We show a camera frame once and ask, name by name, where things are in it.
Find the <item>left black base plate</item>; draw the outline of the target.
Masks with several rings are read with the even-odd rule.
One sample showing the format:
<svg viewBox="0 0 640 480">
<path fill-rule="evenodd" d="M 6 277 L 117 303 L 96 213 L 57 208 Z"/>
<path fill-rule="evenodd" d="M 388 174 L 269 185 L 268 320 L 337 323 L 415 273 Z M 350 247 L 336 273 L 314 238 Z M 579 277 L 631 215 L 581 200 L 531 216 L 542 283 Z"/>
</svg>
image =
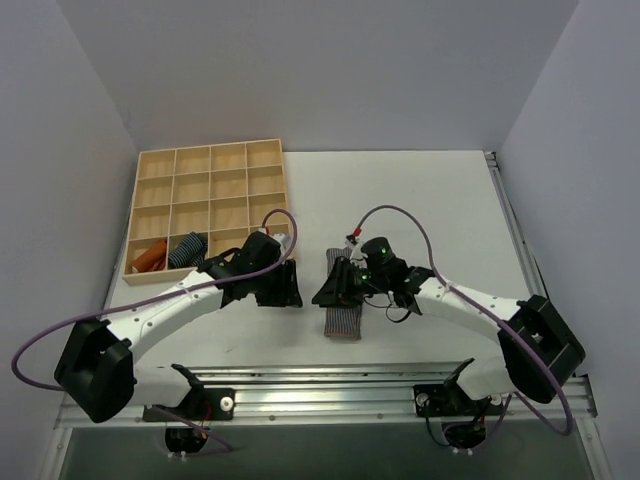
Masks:
<svg viewBox="0 0 640 480">
<path fill-rule="evenodd" d="M 154 400 L 151 406 L 145 406 L 142 419 L 145 422 L 168 421 L 169 418 L 156 408 L 193 422 L 229 421 L 234 416 L 235 390 L 229 387 L 203 386 L 171 390 Z"/>
</svg>

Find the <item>rolled orange cloth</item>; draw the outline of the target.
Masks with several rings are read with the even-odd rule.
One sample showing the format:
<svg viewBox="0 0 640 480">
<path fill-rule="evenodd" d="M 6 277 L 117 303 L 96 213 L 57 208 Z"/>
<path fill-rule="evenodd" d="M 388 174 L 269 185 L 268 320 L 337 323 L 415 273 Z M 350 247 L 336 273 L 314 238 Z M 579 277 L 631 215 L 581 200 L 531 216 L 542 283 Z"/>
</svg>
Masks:
<svg viewBox="0 0 640 480">
<path fill-rule="evenodd" d="M 162 270 L 166 262 L 166 255 L 167 241 L 160 239 L 133 260 L 131 271 L 133 273 L 146 273 Z"/>
</svg>

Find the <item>striped grey underwear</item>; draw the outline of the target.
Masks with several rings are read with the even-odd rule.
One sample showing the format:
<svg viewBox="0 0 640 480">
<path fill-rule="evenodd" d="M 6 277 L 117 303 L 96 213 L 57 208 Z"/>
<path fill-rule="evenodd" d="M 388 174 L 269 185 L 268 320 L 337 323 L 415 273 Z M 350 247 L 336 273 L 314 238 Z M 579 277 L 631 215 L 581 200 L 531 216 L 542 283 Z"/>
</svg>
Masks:
<svg viewBox="0 0 640 480">
<path fill-rule="evenodd" d="M 326 250 L 327 274 L 335 261 L 347 257 L 349 248 L 328 248 Z M 362 306 L 350 308 L 328 308 L 325 311 L 324 336 L 333 340 L 359 341 L 361 339 Z"/>
</svg>

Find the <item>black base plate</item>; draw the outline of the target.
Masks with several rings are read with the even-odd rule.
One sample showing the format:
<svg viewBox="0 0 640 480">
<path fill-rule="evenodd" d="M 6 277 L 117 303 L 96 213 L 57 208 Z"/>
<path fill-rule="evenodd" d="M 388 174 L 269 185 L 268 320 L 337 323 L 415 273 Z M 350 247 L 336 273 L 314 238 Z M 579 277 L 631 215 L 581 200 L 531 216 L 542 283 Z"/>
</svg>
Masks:
<svg viewBox="0 0 640 480">
<path fill-rule="evenodd" d="M 421 418 L 497 416 L 503 410 L 498 399 L 470 399 L 457 385 L 417 384 L 413 386 L 415 413 Z"/>
<path fill-rule="evenodd" d="M 171 390 L 154 400 L 151 406 L 145 406 L 142 419 L 145 422 L 168 421 L 169 418 L 156 408 L 193 422 L 229 421 L 234 416 L 235 390 L 229 387 L 203 386 Z"/>
</svg>

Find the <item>aluminium frame rail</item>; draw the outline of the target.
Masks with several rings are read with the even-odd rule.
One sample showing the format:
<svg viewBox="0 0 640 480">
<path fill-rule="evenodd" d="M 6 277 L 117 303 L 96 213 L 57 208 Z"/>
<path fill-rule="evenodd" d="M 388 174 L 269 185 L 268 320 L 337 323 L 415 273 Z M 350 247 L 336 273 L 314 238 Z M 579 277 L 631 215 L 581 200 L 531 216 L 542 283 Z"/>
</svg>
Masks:
<svg viewBox="0 0 640 480">
<path fill-rule="evenodd" d="M 460 285 L 520 298 L 532 288 L 489 153 L 287 152 L 281 163 L 300 232 L 295 256 L 305 297 L 326 276 L 326 250 L 357 223 Z M 245 301 L 194 321 L 144 363 L 176 361 L 207 378 L 248 381 L 241 411 L 262 423 L 391 421 L 408 412 L 410 381 L 440 378 L 471 357 L 495 360 L 499 351 L 475 330 L 432 316 L 395 326 L 366 309 L 358 341 L 331 340 L 323 328 L 324 314 L 311 304 L 278 310 Z"/>
</svg>

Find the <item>rolled dark striped cloth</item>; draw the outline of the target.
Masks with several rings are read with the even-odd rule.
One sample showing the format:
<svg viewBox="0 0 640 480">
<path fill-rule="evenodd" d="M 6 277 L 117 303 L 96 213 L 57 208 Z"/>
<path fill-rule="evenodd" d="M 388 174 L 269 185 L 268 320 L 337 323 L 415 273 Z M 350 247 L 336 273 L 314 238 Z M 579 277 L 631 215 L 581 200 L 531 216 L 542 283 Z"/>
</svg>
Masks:
<svg viewBox="0 0 640 480">
<path fill-rule="evenodd" d="M 169 269 L 197 267 L 205 260 L 208 237 L 203 233 L 190 232 L 168 254 Z"/>
</svg>

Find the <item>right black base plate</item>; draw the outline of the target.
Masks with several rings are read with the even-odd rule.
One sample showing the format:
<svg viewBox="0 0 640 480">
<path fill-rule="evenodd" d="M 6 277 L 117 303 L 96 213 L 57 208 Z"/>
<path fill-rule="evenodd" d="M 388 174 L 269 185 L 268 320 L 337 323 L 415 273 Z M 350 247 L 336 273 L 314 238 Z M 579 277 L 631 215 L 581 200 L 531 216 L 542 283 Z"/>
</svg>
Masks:
<svg viewBox="0 0 640 480">
<path fill-rule="evenodd" d="M 498 399 L 470 399 L 457 385 L 417 384 L 413 386 L 415 413 L 421 418 L 497 416 L 503 410 Z"/>
</svg>

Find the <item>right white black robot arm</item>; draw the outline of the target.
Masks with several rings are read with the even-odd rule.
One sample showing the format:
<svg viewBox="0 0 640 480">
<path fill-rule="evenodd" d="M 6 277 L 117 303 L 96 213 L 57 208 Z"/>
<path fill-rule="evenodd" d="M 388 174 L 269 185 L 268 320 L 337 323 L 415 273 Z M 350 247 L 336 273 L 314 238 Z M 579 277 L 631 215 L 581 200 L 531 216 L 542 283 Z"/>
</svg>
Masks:
<svg viewBox="0 0 640 480">
<path fill-rule="evenodd" d="M 445 319 L 499 345 L 500 356 L 471 359 L 452 375 L 443 391 L 455 412 L 514 392 L 548 404 L 586 357 L 549 299 L 502 298 L 442 281 L 434 271 L 397 257 L 384 237 L 350 249 L 330 266 L 312 299 L 321 308 L 357 307 L 368 297 L 386 295 L 412 314 Z"/>
</svg>

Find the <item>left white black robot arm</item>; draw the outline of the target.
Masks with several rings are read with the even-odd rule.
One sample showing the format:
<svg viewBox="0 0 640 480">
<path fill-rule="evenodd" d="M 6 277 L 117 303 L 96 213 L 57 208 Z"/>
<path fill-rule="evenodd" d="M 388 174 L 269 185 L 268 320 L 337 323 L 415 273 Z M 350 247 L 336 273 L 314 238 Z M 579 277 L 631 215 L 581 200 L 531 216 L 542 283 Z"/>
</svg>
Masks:
<svg viewBox="0 0 640 480">
<path fill-rule="evenodd" d="M 249 295 L 260 307 L 302 307 L 290 257 L 296 240 L 254 231 L 242 247 L 205 260 L 162 294 L 118 307 L 113 317 L 96 314 L 78 321 L 55 380 L 95 423 L 132 405 L 159 407 L 179 419 L 200 418 L 215 403 L 194 373 L 179 364 L 140 368 L 138 361 L 197 318 Z"/>
</svg>

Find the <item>wooden compartment tray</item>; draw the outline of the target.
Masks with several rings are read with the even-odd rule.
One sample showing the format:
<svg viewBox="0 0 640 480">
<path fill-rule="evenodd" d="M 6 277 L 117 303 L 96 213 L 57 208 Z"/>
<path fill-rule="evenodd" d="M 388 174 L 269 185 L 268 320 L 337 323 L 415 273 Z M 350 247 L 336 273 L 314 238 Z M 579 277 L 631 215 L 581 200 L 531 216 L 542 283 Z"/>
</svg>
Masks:
<svg viewBox="0 0 640 480">
<path fill-rule="evenodd" d="M 138 157 L 123 279 L 130 286 L 177 281 L 194 267 L 169 269 L 168 254 L 190 232 L 208 237 L 205 258 L 239 247 L 260 228 L 287 229 L 289 206 L 278 139 L 143 151 Z M 167 241 L 164 268 L 133 273 L 131 263 Z"/>
</svg>

